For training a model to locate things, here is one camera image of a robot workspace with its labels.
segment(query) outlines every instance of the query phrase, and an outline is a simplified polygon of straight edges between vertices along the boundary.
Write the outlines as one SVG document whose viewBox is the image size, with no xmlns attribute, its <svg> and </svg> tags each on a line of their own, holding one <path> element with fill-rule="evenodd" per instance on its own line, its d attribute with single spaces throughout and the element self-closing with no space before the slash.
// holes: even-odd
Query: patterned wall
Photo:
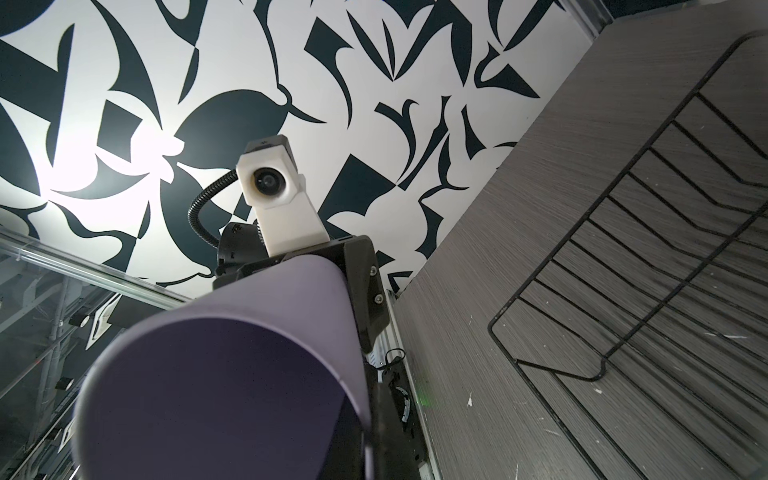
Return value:
<svg viewBox="0 0 768 480">
<path fill-rule="evenodd" d="M 0 223 L 191 296 L 215 251 L 190 202 L 277 133 L 331 235 L 371 236 L 401 290 L 589 46 L 558 0 L 3 8 Z M 202 214 L 253 219 L 236 185 Z"/>
</svg>

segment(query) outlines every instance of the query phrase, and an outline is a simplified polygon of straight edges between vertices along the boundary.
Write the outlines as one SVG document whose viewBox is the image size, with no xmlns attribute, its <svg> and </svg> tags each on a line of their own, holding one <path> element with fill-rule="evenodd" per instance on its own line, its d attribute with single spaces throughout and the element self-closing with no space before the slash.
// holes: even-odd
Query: glass panel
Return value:
<svg viewBox="0 0 768 480">
<path fill-rule="evenodd" d="M 126 275 L 120 270 L 89 262 L 49 247 L 39 240 L 0 226 L 0 253 L 26 260 L 45 269 L 122 293 L 143 303 L 169 310 L 190 299 L 179 293 Z"/>
<path fill-rule="evenodd" d="M 0 253 L 0 478 L 69 480 L 74 400 L 124 328 L 161 311 Z"/>
</svg>

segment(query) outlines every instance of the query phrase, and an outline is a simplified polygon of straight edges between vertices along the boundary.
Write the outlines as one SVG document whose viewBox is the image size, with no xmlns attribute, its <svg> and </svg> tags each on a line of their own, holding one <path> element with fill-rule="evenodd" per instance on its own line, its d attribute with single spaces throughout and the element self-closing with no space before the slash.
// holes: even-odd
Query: black wire grid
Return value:
<svg viewBox="0 0 768 480">
<path fill-rule="evenodd" d="M 544 408 L 548 411 L 552 419 L 555 421 L 555 423 L 560 427 L 561 431 L 565 435 L 565 437 L 568 438 L 570 443 L 577 449 L 578 453 L 581 455 L 581 457 L 586 461 L 589 468 L 592 470 L 592 472 L 595 474 L 597 478 L 606 478 L 605 474 L 601 471 L 600 467 L 595 463 L 592 457 L 588 454 L 584 446 L 578 441 L 576 436 L 573 434 L 571 430 L 568 429 L 568 427 L 565 425 L 565 423 L 561 420 L 561 417 L 559 414 L 555 411 L 555 409 L 551 406 L 550 402 L 545 398 L 545 395 L 542 394 L 542 392 L 539 390 L 539 388 L 534 384 L 534 382 L 531 380 L 529 375 L 526 373 L 526 371 L 522 368 L 530 367 L 533 369 L 543 370 L 545 372 L 548 372 L 552 379 L 554 380 L 555 384 L 559 385 L 559 387 L 562 389 L 562 391 L 565 393 L 565 398 L 570 399 L 570 401 L 573 402 L 578 412 L 580 412 L 584 417 L 589 419 L 590 423 L 596 427 L 596 429 L 608 440 L 608 442 L 611 444 L 611 446 L 615 449 L 616 453 L 619 454 L 619 456 L 627 463 L 627 465 L 637 474 L 639 478 L 642 478 L 643 480 L 647 479 L 646 472 L 644 472 L 643 469 L 639 468 L 637 463 L 632 460 L 632 458 L 624 451 L 621 445 L 609 434 L 609 432 L 606 430 L 603 425 L 600 424 L 600 422 L 590 413 L 589 409 L 585 407 L 585 405 L 580 402 L 576 395 L 566 386 L 566 384 L 563 382 L 561 377 L 568 377 L 571 379 L 577 379 L 584 382 L 597 382 L 600 379 L 603 379 L 608 372 L 615 372 L 615 375 L 620 376 L 622 379 L 624 379 L 626 382 L 628 382 L 630 385 L 632 385 L 633 388 L 637 389 L 637 391 L 653 406 L 655 406 L 660 415 L 665 417 L 666 419 L 669 419 L 673 424 L 675 424 L 682 432 L 687 434 L 690 438 L 692 438 L 704 451 L 706 451 L 709 455 L 712 455 L 717 462 L 719 462 L 724 468 L 729 470 L 735 478 L 763 478 L 762 475 L 768 475 L 768 470 L 766 470 L 765 464 L 763 464 L 762 468 L 758 468 L 757 470 L 753 470 L 746 474 L 746 477 L 743 475 L 742 472 L 739 472 L 739 469 L 732 465 L 732 462 L 730 461 L 730 458 L 724 458 L 723 455 L 718 453 L 716 450 L 716 447 L 711 445 L 711 441 L 708 444 L 707 441 L 702 439 L 697 433 L 695 433 L 691 428 L 686 426 L 683 421 L 681 421 L 679 418 L 677 418 L 672 411 L 670 411 L 668 408 L 666 408 L 662 402 L 659 401 L 658 398 L 654 397 L 652 393 L 650 393 L 648 390 L 641 387 L 635 380 L 633 380 L 627 373 L 624 372 L 615 361 L 611 360 L 611 357 L 619 351 L 619 349 L 628 349 L 630 352 L 632 352 L 635 355 L 638 355 L 642 357 L 645 361 L 647 361 L 649 364 L 651 364 L 656 370 L 657 373 L 659 373 L 659 377 L 663 378 L 667 384 L 676 385 L 679 387 L 682 391 L 686 392 L 690 396 L 693 397 L 693 402 L 697 403 L 697 405 L 694 408 L 701 408 L 711 412 L 715 417 L 718 418 L 718 421 L 724 423 L 725 425 L 728 425 L 731 427 L 731 432 L 725 432 L 726 435 L 730 435 L 731 439 L 734 439 L 735 442 L 737 442 L 738 445 L 741 445 L 742 448 L 745 450 L 745 452 L 749 452 L 753 458 L 756 459 L 757 463 L 764 462 L 765 458 L 768 456 L 768 449 L 765 448 L 765 446 L 761 445 L 759 440 L 754 438 L 754 435 L 750 434 L 745 428 L 743 428 L 741 425 L 738 425 L 738 423 L 729 417 L 722 408 L 713 405 L 712 402 L 705 399 L 705 395 L 702 392 L 698 392 L 690 383 L 688 383 L 686 380 L 680 379 L 679 375 L 674 374 L 671 372 L 670 369 L 668 369 L 665 365 L 663 365 L 662 362 L 657 361 L 657 359 L 654 358 L 654 356 L 649 355 L 647 350 L 644 349 L 641 346 L 634 345 L 634 343 L 630 343 L 630 340 L 641 330 L 643 330 L 645 333 L 661 336 L 664 340 L 667 341 L 667 345 L 670 345 L 675 350 L 675 353 L 677 355 L 683 355 L 687 356 L 688 359 L 690 359 L 692 362 L 697 363 L 699 366 L 702 366 L 705 368 L 706 371 L 708 371 L 708 375 L 712 376 L 716 379 L 716 385 L 724 386 L 730 389 L 735 389 L 738 392 L 740 392 L 741 395 L 744 395 L 748 399 L 750 399 L 750 402 L 752 402 L 754 405 L 758 407 L 751 407 L 751 409 L 760 415 L 763 419 L 768 420 L 768 415 L 766 415 L 765 410 L 760 409 L 760 407 L 768 407 L 768 399 L 764 398 L 762 395 L 754 392 L 754 389 L 751 389 L 745 385 L 743 385 L 740 381 L 737 379 L 734 379 L 733 376 L 729 376 L 727 373 L 725 373 L 721 366 L 723 365 L 720 362 L 717 362 L 715 360 L 708 361 L 708 359 L 702 358 L 702 356 L 697 355 L 694 351 L 691 349 L 688 349 L 683 344 L 679 343 L 675 339 L 671 338 L 670 336 L 666 335 L 661 329 L 658 329 L 653 324 L 649 324 L 651 320 L 654 319 L 654 317 L 661 311 L 665 310 L 666 312 L 674 312 L 678 316 L 683 317 L 684 319 L 690 321 L 692 324 L 700 327 L 703 331 L 705 331 L 705 335 L 708 337 L 705 337 L 706 341 L 710 341 L 715 347 L 719 348 L 720 351 L 725 352 L 727 355 L 729 354 L 728 349 L 735 350 L 741 354 L 743 354 L 746 357 L 749 357 L 753 363 L 744 362 L 742 359 L 737 358 L 737 356 L 727 356 L 729 360 L 733 360 L 734 362 L 740 362 L 744 366 L 748 366 L 752 370 L 754 370 L 758 376 L 760 377 L 760 381 L 763 382 L 763 385 L 768 384 L 768 372 L 766 372 L 765 367 L 768 366 L 768 359 L 765 358 L 761 353 L 758 353 L 754 351 L 753 349 L 749 348 L 748 346 L 745 346 L 743 343 L 740 343 L 732 338 L 732 336 L 726 336 L 722 334 L 722 332 L 718 331 L 717 329 L 714 329 L 710 324 L 700 321 L 695 314 L 691 314 L 690 312 L 684 311 L 680 308 L 677 308 L 675 305 L 670 304 L 670 301 L 674 299 L 681 291 L 683 290 L 695 290 L 696 292 L 702 294 L 706 298 L 710 299 L 710 301 L 717 305 L 718 303 L 723 304 L 732 311 L 739 312 L 740 315 L 743 315 L 745 317 L 748 317 L 752 321 L 757 321 L 758 323 L 762 323 L 763 325 L 768 325 L 768 319 L 766 318 L 766 313 L 764 310 L 761 310 L 760 308 L 753 308 L 744 306 L 742 303 L 734 301 L 732 299 L 726 298 L 723 294 L 715 293 L 713 291 L 710 291 L 710 289 L 702 287 L 701 282 L 699 283 L 693 283 L 694 279 L 697 278 L 697 276 L 702 273 L 702 271 L 705 268 L 715 268 L 715 269 L 721 269 L 725 272 L 728 272 L 729 274 L 738 277 L 740 279 L 740 282 L 744 285 L 749 286 L 768 286 L 768 282 L 764 278 L 759 278 L 758 276 L 754 276 L 750 273 L 744 272 L 740 268 L 736 268 L 733 266 L 730 266 L 728 264 L 725 264 L 724 262 L 719 260 L 719 256 L 723 251 L 726 250 L 731 245 L 735 245 L 738 247 L 744 246 L 749 247 L 751 249 L 754 249 L 755 252 L 757 252 L 759 257 L 762 257 L 763 259 L 765 257 L 766 251 L 768 251 L 768 248 L 766 246 L 761 245 L 760 243 L 757 243 L 753 241 L 754 235 L 747 235 L 744 236 L 743 234 L 750 229 L 750 227 L 753 226 L 753 224 L 758 221 L 759 219 L 766 218 L 766 210 L 768 210 L 768 201 L 764 201 L 768 199 L 768 184 L 763 184 L 756 181 L 751 181 L 751 179 L 742 178 L 733 168 L 732 166 L 729 166 L 725 161 L 723 161 L 721 158 L 719 158 L 714 152 L 712 152 L 711 149 L 709 149 L 705 145 L 705 141 L 702 141 L 699 139 L 699 137 L 686 129 L 686 127 L 681 123 L 681 121 L 677 120 L 678 115 L 683 111 L 683 109 L 688 106 L 693 101 L 700 102 L 704 107 L 709 109 L 717 118 L 720 119 L 720 121 L 723 122 L 724 125 L 727 126 L 734 134 L 736 134 L 748 147 L 748 149 L 751 152 L 754 152 L 757 154 L 762 160 L 768 161 L 768 156 L 766 153 L 758 147 L 758 145 L 750 139 L 737 125 L 735 125 L 715 104 L 712 103 L 712 101 L 705 96 L 701 90 L 704 87 L 704 85 L 713 77 L 713 75 L 720 69 L 720 67 L 723 66 L 725 61 L 739 48 L 740 45 L 742 45 L 745 41 L 759 37 L 762 35 L 768 35 L 768 31 L 755 31 L 748 35 L 744 35 L 739 40 L 735 41 L 726 51 L 723 53 L 723 55 L 717 60 L 717 62 L 713 65 L 713 67 L 704 75 L 703 78 L 697 83 L 697 85 L 691 90 L 688 95 L 683 99 L 683 101 L 674 109 L 674 111 L 670 114 L 670 116 L 664 121 L 664 123 L 658 128 L 658 130 L 651 136 L 651 138 L 646 142 L 646 144 L 634 155 L 634 157 L 631 159 L 631 161 L 626 165 L 626 167 L 613 179 L 613 181 L 608 185 L 608 187 L 605 189 L 605 191 L 600 195 L 600 197 L 589 207 L 589 209 L 584 213 L 584 215 L 579 219 L 579 221 L 568 231 L 568 233 L 565 235 L 564 238 L 558 243 L 558 245 L 549 253 L 549 255 L 545 258 L 544 262 L 542 262 L 536 270 L 530 275 L 530 277 L 520 286 L 520 288 L 515 292 L 515 294 L 509 299 L 509 301 L 496 313 L 496 315 L 493 317 L 491 322 L 488 325 L 488 332 L 491 335 L 491 338 L 496 342 L 496 345 L 498 348 L 505 354 L 509 362 L 514 366 L 517 373 L 523 378 L 526 385 L 530 388 L 530 390 L 534 393 L 534 395 L 538 398 L 538 400 L 541 402 L 541 404 L 544 406 Z M 701 153 L 705 157 L 708 157 L 707 161 L 712 161 L 714 164 L 716 164 L 719 167 L 719 172 L 724 176 L 725 179 L 732 179 L 738 182 L 741 186 L 747 187 L 752 190 L 753 194 L 756 194 L 760 197 L 760 201 L 763 203 L 759 205 L 755 209 L 748 209 L 743 207 L 736 207 L 729 204 L 724 204 L 719 202 L 718 200 L 715 200 L 714 197 L 710 196 L 709 193 L 707 193 L 707 190 L 705 187 L 703 187 L 700 182 L 695 181 L 690 176 L 686 175 L 678 165 L 675 164 L 675 161 L 673 159 L 665 157 L 660 151 L 654 147 L 654 144 L 657 142 L 659 137 L 668 129 L 671 129 L 675 131 L 675 134 L 682 134 L 684 137 L 686 137 L 692 144 L 694 144 Z M 658 161 L 660 161 L 661 164 L 663 164 L 666 168 L 669 169 L 670 172 L 677 176 L 679 179 L 684 181 L 687 185 L 689 185 L 693 190 L 695 190 L 696 194 L 700 195 L 714 210 L 729 210 L 730 212 L 737 212 L 739 214 L 742 214 L 742 217 L 744 215 L 748 215 L 748 217 L 741 222 L 738 227 L 730 232 L 722 232 L 719 230 L 713 230 L 707 227 L 704 227 L 700 224 L 700 222 L 696 222 L 691 217 L 687 216 L 686 214 L 681 211 L 680 208 L 676 207 L 672 201 L 668 200 L 667 197 L 659 193 L 658 189 L 654 189 L 649 183 L 642 180 L 641 176 L 638 172 L 636 172 L 636 164 L 637 162 L 646 154 L 649 154 L 652 157 L 655 157 Z M 717 237 L 720 241 L 720 244 L 717 245 L 713 250 L 710 251 L 710 253 L 706 256 L 700 255 L 698 253 L 694 253 L 689 251 L 685 247 L 681 247 L 680 244 L 682 243 L 679 241 L 679 239 L 673 238 L 670 235 L 665 235 L 659 231 L 659 229 L 654 229 L 647 220 L 650 220 L 642 217 L 643 214 L 638 213 L 638 210 L 635 205 L 633 205 L 631 202 L 627 202 L 624 200 L 620 200 L 618 195 L 616 194 L 615 187 L 619 185 L 619 183 L 623 182 L 629 182 L 633 184 L 633 187 L 636 187 L 638 191 L 642 191 L 646 194 L 650 194 L 653 198 L 658 200 L 660 202 L 660 205 L 663 205 L 661 207 L 662 210 L 666 209 L 666 214 L 672 216 L 673 218 L 677 219 L 676 221 L 680 223 L 682 227 L 687 227 L 688 229 L 694 229 L 698 232 L 703 232 L 705 234 L 709 234 L 711 236 Z M 675 273 L 670 272 L 671 269 L 668 265 L 659 265 L 658 263 L 655 263 L 654 261 L 651 261 L 648 259 L 647 256 L 644 256 L 643 254 L 639 253 L 637 249 L 634 249 L 630 247 L 627 243 L 620 240 L 616 235 L 614 235 L 612 232 L 609 231 L 608 228 L 600 221 L 598 218 L 599 216 L 594 215 L 595 211 L 600 206 L 610 206 L 611 209 L 614 211 L 620 211 L 625 215 L 625 219 L 629 221 L 631 219 L 632 222 L 637 226 L 638 229 L 642 229 L 645 232 L 649 233 L 652 237 L 655 237 L 660 242 L 660 245 L 662 246 L 662 250 L 666 249 L 669 253 L 674 252 L 675 254 L 679 254 L 682 257 L 686 257 L 688 260 L 691 260 L 692 262 L 698 262 L 698 264 L 692 268 L 692 270 L 689 271 L 687 275 L 677 275 Z M 607 239 L 606 241 L 612 242 L 613 245 L 618 248 L 620 251 L 628 255 L 629 257 L 632 257 L 635 262 L 639 261 L 646 267 L 648 267 L 650 270 L 658 274 L 659 276 L 665 277 L 669 282 L 676 283 L 677 285 L 674 288 L 671 288 L 669 292 L 666 294 L 666 296 L 658 296 L 650 293 L 647 291 L 647 289 L 643 288 L 642 286 L 639 286 L 637 283 L 633 282 L 629 278 L 627 278 L 627 275 L 624 275 L 620 273 L 619 270 L 621 270 L 621 264 L 616 265 L 610 265 L 609 262 L 602 260 L 601 255 L 599 253 L 599 250 L 596 249 L 590 249 L 588 245 L 585 245 L 585 243 L 582 243 L 578 238 L 577 235 L 581 231 L 583 227 L 587 227 L 589 231 L 597 231 L 601 232 L 601 234 L 604 236 L 604 239 Z M 577 256 L 582 256 L 585 259 L 589 259 L 590 262 L 593 264 L 597 264 L 600 266 L 598 270 L 601 269 L 599 272 L 600 275 L 603 276 L 603 278 L 608 278 L 608 281 L 612 283 L 621 284 L 623 286 L 626 286 L 628 289 L 630 289 L 632 292 L 636 293 L 639 296 L 642 296 L 644 298 L 650 299 L 652 303 L 655 303 L 655 306 L 650 308 L 644 315 L 636 314 L 630 311 L 626 306 L 622 305 L 622 302 L 626 299 L 621 298 L 614 298 L 610 294 L 606 294 L 603 290 L 599 289 L 597 286 L 595 286 L 590 281 L 586 280 L 585 276 L 580 276 L 578 273 L 574 272 L 571 268 L 568 268 L 565 263 L 567 261 L 561 260 L 561 249 L 563 247 L 566 247 L 568 245 L 568 251 L 575 253 Z M 625 319 L 629 319 L 632 322 L 634 322 L 634 326 L 628 330 L 628 332 L 621 334 L 618 333 L 615 328 L 611 328 L 609 325 L 610 322 L 607 322 L 605 318 L 601 318 L 599 315 L 595 315 L 593 313 L 590 313 L 589 307 L 584 305 L 583 299 L 579 299 L 578 295 L 570 295 L 569 293 L 565 293 L 564 289 L 558 289 L 555 286 L 552 286 L 551 283 L 549 283 L 545 279 L 545 275 L 542 276 L 541 273 L 545 269 L 545 267 L 548 267 L 549 269 L 559 270 L 560 274 L 566 278 L 567 282 L 573 282 L 574 284 L 578 285 L 579 288 L 581 288 L 582 291 L 588 291 L 593 296 L 599 297 L 602 299 L 602 301 L 606 302 L 607 304 L 612 305 L 615 310 L 621 312 L 620 316 L 623 316 Z M 556 298 L 558 302 L 567 303 L 570 307 L 573 309 L 576 309 L 578 312 L 581 312 L 584 314 L 585 318 L 588 318 L 592 322 L 594 322 L 594 325 L 599 326 L 599 329 L 602 329 L 602 332 L 607 335 L 608 333 L 612 336 L 611 341 L 615 341 L 613 346 L 608 349 L 607 351 L 600 351 L 598 348 L 596 348 L 592 343 L 590 343 L 587 339 L 585 339 L 582 335 L 580 335 L 578 332 L 576 332 L 571 327 L 567 326 L 564 322 L 562 322 L 562 319 L 555 318 L 553 314 L 548 313 L 546 308 L 541 308 L 540 306 L 537 306 L 535 304 L 535 301 L 529 300 L 526 298 L 526 293 L 528 292 L 528 289 L 530 286 L 535 286 L 538 292 L 546 292 L 550 298 Z M 505 345 L 502 343 L 502 341 L 496 336 L 494 333 L 494 325 L 501 319 L 502 315 L 507 312 L 507 310 L 516 302 L 523 303 L 525 305 L 525 308 L 528 308 L 529 310 L 532 309 L 535 311 L 541 318 L 546 319 L 550 322 L 553 322 L 560 326 L 562 329 L 569 332 L 572 336 L 579 339 L 583 344 L 586 345 L 587 348 L 589 348 L 592 352 L 596 353 L 600 358 L 600 364 L 598 371 L 593 376 L 583 376 L 574 372 L 566 372 L 561 369 L 555 369 L 551 368 L 550 366 L 545 366 L 540 363 L 536 362 L 529 362 L 524 359 L 516 358 L 512 353 L 508 351 L 508 349 L 505 347 Z M 733 315 L 727 315 L 723 312 L 723 310 L 719 310 L 717 307 L 709 307 L 710 310 L 713 310 L 717 315 L 718 318 L 723 319 L 724 322 L 735 322 L 739 326 L 747 327 L 748 325 L 744 322 L 740 322 L 737 318 L 735 318 Z M 754 332 L 758 335 L 760 335 L 760 331 L 754 330 Z"/>
</svg>

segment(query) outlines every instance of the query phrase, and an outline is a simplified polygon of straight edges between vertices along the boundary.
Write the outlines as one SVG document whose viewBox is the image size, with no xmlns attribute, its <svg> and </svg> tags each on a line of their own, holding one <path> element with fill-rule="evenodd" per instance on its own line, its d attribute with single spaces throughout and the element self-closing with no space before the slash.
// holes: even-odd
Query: purple cylinder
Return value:
<svg viewBox="0 0 768 480">
<path fill-rule="evenodd" d="M 75 410 L 88 480 L 315 480 L 342 404 L 370 411 L 344 276 L 296 257 L 119 336 Z"/>
</svg>

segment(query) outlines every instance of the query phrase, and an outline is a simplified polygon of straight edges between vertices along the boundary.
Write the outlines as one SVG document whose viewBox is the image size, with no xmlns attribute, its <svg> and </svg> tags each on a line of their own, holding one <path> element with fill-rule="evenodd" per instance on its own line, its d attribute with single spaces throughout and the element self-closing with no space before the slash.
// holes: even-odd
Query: cable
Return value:
<svg viewBox="0 0 768 480">
<path fill-rule="evenodd" d="M 198 237 L 205 240 L 205 243 L 211 245 L 213 248 L 219 248 L 219 239 L 211 235 L 208 230 L 205 230 L 203 224 L 200 223 L 200 210 L 205 207 L 205 204 L 207 204 L 211 198 L 235 183 L 235 181 L 237 181 L 237 172 L 235 170 L 226 172 L 221 178 L 205 187 L 203 191 L 200 192 L 200 195 L 197 195 L 187 212 L 187 220 L 189 220 L 192 230 L 197 233 Z"/>
<path fill-rule="evenodd" d="M 395 358 L 393 358 L 393 359 L 392 359 L 392 361 L 390 362 L 390 361 L 389 361 L 389 359 L 388 359 L 387 357 L 389 356 L 389 354 L 390 354 L 391 352 L 395 352 L 395 351 L 400 351 L 400 352 L 402 352 L 402 355 L 401 355 L 401 356 L 396 356 L 396 357 L 395 357 Z M 387 352 L 384 354 L 384 362 L 385 362 L 385 365 L 382 365 L 382 366 L 380 366 L 379 368 L 377 368 L 377 370 L 387 370 L 387 369 L 389 369 L 390 367 L 392 367 L 392 366 L 394 366 L 394 365 L 397 365 L 398 363 L 402 362 L 402 361 L 403 361 L 405 358 L 406 358 L 406 351 L 405 351 L 405 350 L 403 350 L 403 349 L 389 349 L 389 350 L 387 350 Z"/>
</svg>

